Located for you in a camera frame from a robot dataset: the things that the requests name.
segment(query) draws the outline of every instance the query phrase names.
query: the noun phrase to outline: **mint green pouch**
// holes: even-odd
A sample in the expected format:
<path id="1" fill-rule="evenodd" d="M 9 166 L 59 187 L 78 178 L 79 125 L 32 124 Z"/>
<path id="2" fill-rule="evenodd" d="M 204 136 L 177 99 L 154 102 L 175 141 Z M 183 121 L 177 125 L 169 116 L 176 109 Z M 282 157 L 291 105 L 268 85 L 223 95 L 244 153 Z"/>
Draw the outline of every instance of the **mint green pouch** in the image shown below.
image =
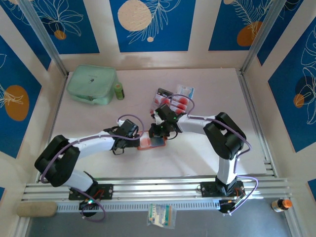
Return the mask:
<path id="1" fill-rule="evenodd" d="M 67 85 L 67 91 L 74 100 L 107 105 L 114 96 L 114 84 L 117 82 L 114 68 L 79 65 Z"/>

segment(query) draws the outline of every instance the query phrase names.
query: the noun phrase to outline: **beige sponge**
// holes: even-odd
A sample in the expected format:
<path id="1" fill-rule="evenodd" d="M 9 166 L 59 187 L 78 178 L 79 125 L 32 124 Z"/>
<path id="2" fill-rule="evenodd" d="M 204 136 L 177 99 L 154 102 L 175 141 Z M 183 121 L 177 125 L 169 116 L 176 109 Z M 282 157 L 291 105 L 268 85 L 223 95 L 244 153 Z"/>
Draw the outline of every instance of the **beige sponge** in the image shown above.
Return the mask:
<path id="1" fill-rule="evenodd" d="M 21 202 L 17 208 L 20 217 L 50 217 L 55 215 L 57 204 L 53 201 Z"/>

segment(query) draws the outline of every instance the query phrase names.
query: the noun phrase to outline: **orange bottle cap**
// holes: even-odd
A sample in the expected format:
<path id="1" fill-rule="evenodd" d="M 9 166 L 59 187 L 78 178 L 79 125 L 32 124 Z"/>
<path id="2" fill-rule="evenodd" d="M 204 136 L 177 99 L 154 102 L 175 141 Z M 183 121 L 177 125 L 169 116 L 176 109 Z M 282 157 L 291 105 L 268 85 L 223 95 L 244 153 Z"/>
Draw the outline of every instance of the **orange bottle cap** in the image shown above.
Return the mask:
<path id="1" fill-rule="evenodd" d="M 285 208 L 290 208 L 291 206 L 293 206 L 293 203 L 290 200 L 284 200 L 282 204 Z"/>

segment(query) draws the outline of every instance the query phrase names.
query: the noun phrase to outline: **small bottle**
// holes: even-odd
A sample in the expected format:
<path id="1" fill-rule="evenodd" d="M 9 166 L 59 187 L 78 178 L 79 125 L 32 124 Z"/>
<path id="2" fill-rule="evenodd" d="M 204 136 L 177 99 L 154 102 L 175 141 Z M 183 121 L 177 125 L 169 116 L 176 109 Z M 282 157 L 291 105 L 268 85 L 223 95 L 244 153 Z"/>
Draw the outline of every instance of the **small bottle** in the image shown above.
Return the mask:
<path id="1" fill-rule="evenodd" d="M 115 91 L 115 95 L 117 96 L 118 100 L 124 99 L 125 95 L 124 95 L 122 83 L 120 83 L 120 82 L 116 83 L 114 85 L 114 91 Z"/>
<path id="2" fill-rule="evenodd" d="M 279 199 L 271 203 L 271 207 L 276 212 L 286 211 L 293 206 L 291 200 Z"/>

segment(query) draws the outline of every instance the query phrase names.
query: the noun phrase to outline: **brown bottle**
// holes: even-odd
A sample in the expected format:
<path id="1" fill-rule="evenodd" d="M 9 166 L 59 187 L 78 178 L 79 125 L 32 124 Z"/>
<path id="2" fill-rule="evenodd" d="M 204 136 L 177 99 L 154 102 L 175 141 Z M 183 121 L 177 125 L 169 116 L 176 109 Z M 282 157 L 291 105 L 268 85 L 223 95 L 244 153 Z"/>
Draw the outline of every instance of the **brown bottle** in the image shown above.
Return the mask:
<path id="1" fill-rule="evenodd" d="M 271 203 L 271 207 L 276 212 L 286 211 L 293 206 L 291 200 L 279 199 Z"/>

